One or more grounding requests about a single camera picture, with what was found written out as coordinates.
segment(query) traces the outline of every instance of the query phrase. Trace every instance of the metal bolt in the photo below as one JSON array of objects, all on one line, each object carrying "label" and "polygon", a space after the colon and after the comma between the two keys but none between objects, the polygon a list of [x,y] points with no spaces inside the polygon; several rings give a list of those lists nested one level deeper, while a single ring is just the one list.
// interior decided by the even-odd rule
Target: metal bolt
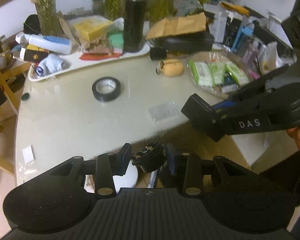
[{"label": "metal bolt", "polygon": [[98,189],[97,193],[102,196],[108,196],[113,193],[113,190],[110,189],[109,187],[102,187]]},{"label": "metal bolt", "polygon": [[201,190],[197,187],[189,187],[186,189],[186,193],[191,196],[196,196],[201,193]]}]

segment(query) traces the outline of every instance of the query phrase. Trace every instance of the black cylinder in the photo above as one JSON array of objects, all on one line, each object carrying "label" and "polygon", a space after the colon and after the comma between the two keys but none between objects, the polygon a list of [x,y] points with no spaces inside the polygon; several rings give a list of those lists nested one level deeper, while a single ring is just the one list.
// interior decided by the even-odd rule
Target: black cylinder
[{"label": "black cylinder", "polygon": [[143,47],[143,23],[147,0],[126,0],[123,29],[123,51],[138,52]]}]

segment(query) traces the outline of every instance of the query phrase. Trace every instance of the white tray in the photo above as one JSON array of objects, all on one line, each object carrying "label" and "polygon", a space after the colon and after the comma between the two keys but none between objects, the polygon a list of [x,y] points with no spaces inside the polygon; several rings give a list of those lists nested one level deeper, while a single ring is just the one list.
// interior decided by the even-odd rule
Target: white tray
[{"label": "white tray", "polygon": [[[123,19],[122,18],[115,20],[114,23],[119,29],[123,29]],[[98,65],[101,63],[125,59],[125,58],[139,57],[139,56],[147,54],[149,51],[150,51],[150,46],[148,45],[147,42],[145,42],[145,44],[143,45],[143,48],[139,52],[136,52],[136,53],[125,52],[119,58],[107,58],[107,59],[102,59],[102,60],[81,60],[81,59],[79,59],[79,57],[81,57],[82,52],[75,52],[70,55],[59,55],[59,57],[61,57],[65,61],[65,66],[66,66],[65,69],[63,69],[59,72],[49,74],[44,77],[39,77],[31,65],[30,70],[28,72],[28,78],[32,82],[37,82],[37,81],[45,80],[45,79],[48,79],[48,78],[51,78],[51,77],[54,77],[54,76],[57,76],[57,75],[60,75],[63,73],[73,71],[73,70],[79,69],[79,68],[84,68],[84,67],[88,67],[88,66],[92,66],[92,65]]]}]

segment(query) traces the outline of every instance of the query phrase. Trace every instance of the white paper piece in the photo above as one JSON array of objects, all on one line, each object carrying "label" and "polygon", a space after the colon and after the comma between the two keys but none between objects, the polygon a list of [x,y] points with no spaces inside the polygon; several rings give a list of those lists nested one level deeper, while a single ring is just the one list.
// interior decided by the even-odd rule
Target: white paper piece
[{"label": "white paper piece", "polygon": [[32,147],[29,145],[27,148],[24,148],[22,150],[23,158],[25,160],[25,164],[33,162],[34,157],[33,157],[33,152],[32,152]]}]

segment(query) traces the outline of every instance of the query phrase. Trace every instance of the green packet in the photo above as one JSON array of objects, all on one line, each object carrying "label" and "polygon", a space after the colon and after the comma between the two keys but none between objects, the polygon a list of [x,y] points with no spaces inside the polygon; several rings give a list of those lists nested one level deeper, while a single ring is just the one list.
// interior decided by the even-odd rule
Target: green packet
[{"label": "green packet", "polygon": [[213,62],[209,64],[210,73],[216,85],[223,84],[226,73],[226,62]]},{"label": "green packet", "polygon": [[214,87],[215,83],[206,62],[193,62],[189,60],[189,67],[192,71],[194,81],[199,86]]},{"label": "green packet", "polygon": [[240,86],[244,86],[249,83],[247,75],[243,72],[242,69],[238,68],[234,63],[227,62],[226,70],[230,73],[233,80]]}]

